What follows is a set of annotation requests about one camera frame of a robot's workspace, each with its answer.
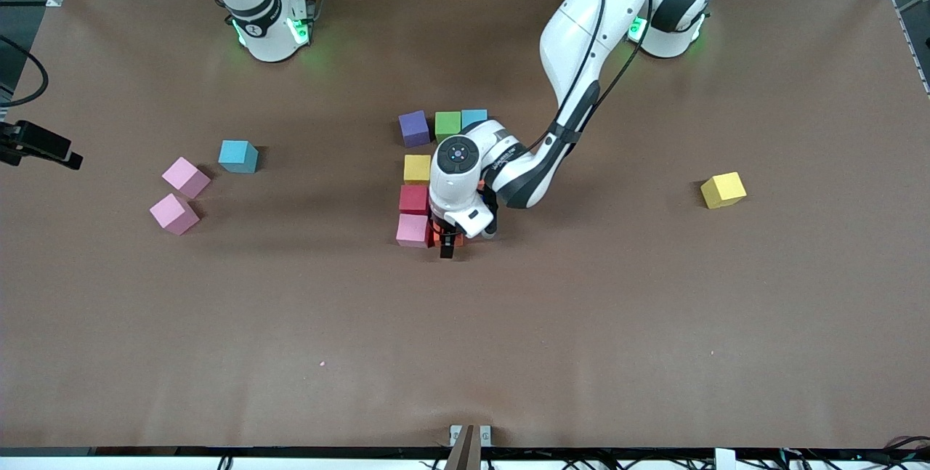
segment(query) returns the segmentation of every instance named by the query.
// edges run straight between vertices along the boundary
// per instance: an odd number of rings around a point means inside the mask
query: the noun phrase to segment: pink cube
[[[429,216],[401,214],[397,223],[397,244],[401,247],[427,248]]]
[[[162,178],[189,198],[197,198],[200,191],[210,182],[206,174],[184,158],[178,158],[174,165],[162,174]]]
[[[174,235],[182,235],[193,224],[200,221],[193,208],[176,195],[166,195],[164,199],[149,208],[158,224]]]

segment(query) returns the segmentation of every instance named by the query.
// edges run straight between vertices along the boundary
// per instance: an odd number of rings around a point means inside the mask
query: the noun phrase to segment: yellow cube
[[[405,185],[429,185],[429,155],[404,156]]]
[[[740,201],[740,199],[746,198],[746,189],[743,188],[740,175],[735,172],[708,179],[704,185],[700,186],[700,191],[701,194],[704,194],[707,208],[730,206]]]

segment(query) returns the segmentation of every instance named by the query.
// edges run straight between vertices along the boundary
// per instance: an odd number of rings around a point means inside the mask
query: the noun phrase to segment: red cube
[[[426,185],[402,185],[399,209],[401,214],[429,215],[429,187]]]

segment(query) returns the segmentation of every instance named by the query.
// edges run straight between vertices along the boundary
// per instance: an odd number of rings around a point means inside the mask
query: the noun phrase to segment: green cube
[[[458,134],[462,130],[462,112],[436,113],[436,142]]]

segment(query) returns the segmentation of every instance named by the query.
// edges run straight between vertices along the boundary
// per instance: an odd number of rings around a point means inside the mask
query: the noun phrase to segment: light blue cube
[[[462,129],[465,129],[468,125],[472,125],[472,123],[485,121],[485,119],[488,119],[488,109],[462,110]]]
[[[219,147],[219,165],[229,172],[252,174],[259,162],[259,151],[242,139],[224,139]]]

